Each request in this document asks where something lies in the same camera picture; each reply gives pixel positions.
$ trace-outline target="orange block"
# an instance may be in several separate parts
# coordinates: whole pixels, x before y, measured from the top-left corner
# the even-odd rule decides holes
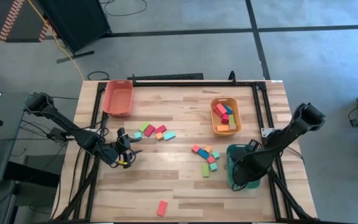
[[[157,138],[157,140],[162,140],[164,138],[164,136],[162,135],[162,133],[157,133],[155,134],[155,137]]]
[[[204,150],[210,153],[212,150],[212,146],[206,145]]]
[[[228,130],[230,130],[229,125],[218,125],[218,126],[216,126],[216,129],[218,131],[228,131]]]

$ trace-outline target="wooden tabletop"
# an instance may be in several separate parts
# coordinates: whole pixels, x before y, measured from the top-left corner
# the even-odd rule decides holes
[[[287,96],[282,82],[266,82],[273,120],[277,128],[291,119]],[[83,82],[74,122],[88,126],[91,121],[98,82]],[[242,131],[232,137],[216,137],[211,127],[211,99],[230,96],[238,101]],[[259,94],[263,109],[262,94]],[[100,120],[102,109],[99,109]],[[249,222],[274,221],[267,176],[255,190],[233,192],[227,184],[226,149],[230,144],[260,141],[260,131],[250,87],[135,87],[132,114],[126,118],[110,118],[107,142],[115,141],[116,131],[124,127],[133,136],[145,121],[155,127],[165,125],[176,138],[157,141],[155,135],[143,136],[132,144],[133,150],[143,150],[129,169],[112,169],[101,162],[94,195],[92,222]],[[198,144],[213,146],[220,152],[218,170],[203,178],[201,165],[205,160],[191,152]],[[300,152],[297,142],[291,147]],[[62,191],[57,215],[69,201],[74,164],[79,147],[68,145],[62,170]],[[74,192],[80,179],[84,152],[76,167]],[[302,160],[286,150],[282,156],[287,185],[298,203],[315,217],[308,178]],[[281,194],[278,195],[282,216],[285,216]],[[85,194],[81,215],[85,214]],[[168,202],[164,217],[157,216],[161,200]]]

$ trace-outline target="gray floor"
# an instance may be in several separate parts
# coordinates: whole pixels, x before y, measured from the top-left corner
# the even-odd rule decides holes
[[[131,32],[250,27],[243,0],[146,1],[148,10],[143,13],[109,17],[112,29]],[[259,27],[358,24],[358,1],[259,0],[252,4]],[[126,0],[108,8],[111,13],[125,13],[142,7],[140,0]],[[358,96],[358,30],[260,36],[270,75],[274,80],[284,80],[291,108],[312,102],[327,115],[320,131],[300,140],[318,216],[322,220],[358,223],[358,128],[350,127],[347,119]],[[241,79],[263,78],[252,34],[103,39],[85,50],[95,50],[96,54],[77,60],[83,73],[103,70],[113,79],[133,73],[142,76],[191,72],[218,79],[227,78],[230,70],[235,70]],[[64,57],[63,53],[51,40],[41,44],[0,43],[0,91],[78,96],[81,78],[70,62],[57,65],[55,60],[60,57]],[[57,100],[57,106],[72,118],[76,101]],[[26,119],[52,126],[44,119]],[[53,142],[19,142],[15,153],[25,147],[30,155],[52,155],[59,148]],[[31,215],[27,212],[19,218],[46,218],[24,218]]]

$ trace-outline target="orange plastic bin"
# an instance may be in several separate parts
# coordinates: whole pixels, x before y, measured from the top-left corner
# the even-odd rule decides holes
[[[134,87],[131,81],[114,80],[107,83],[103,111],[111,116],[129,116],[132,111]]]
[[[227,105],[233,110],[234,122],[236,124],[235,129],[227,130],[227,131],[218,131],[216,129],[217,125],[222,125],[221,118],[213,111],[214,107],[218,103]],[[212,101],[211,101],[211,119],[212,119],[212,129],[214,130],[214,133],[218,136],[230,136],[232,134],[236,134],[236,133],[240,132],[242,129],[239,106],[237,104],[237,100],[234,98],[231,98],[231,97],[221,97],[221,98],[212,99]]]

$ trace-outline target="teal block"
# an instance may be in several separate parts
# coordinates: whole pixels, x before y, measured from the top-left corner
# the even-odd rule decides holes
[[[173,131],[167,133],[167,134],[164,134],[164,140],[168,141],[169,139],[171,138],[174,138],[175,137],[175,133]]]
[[[227,114],[233,114],[233,110],[230,107],[228,107],[226,105],[223,105],[223,107],[224,107],[224,109],[226,109]]]
[[[218,152],[213,152],[213,153],[212,153],[212,156],[213,156],[215,159],[217,159],[217,158],[219,158],[219,153],[218,153]]]
[[[211,163],[209,165],[209,168],[211,168],[212,171],[216,171],[218,169],[218,166],[216,165],[216,163]]]
[[[142,139],[142,133],[140,133],[140,132],[136,132],[134,134],[134,136],[135,136],[136,139]]]

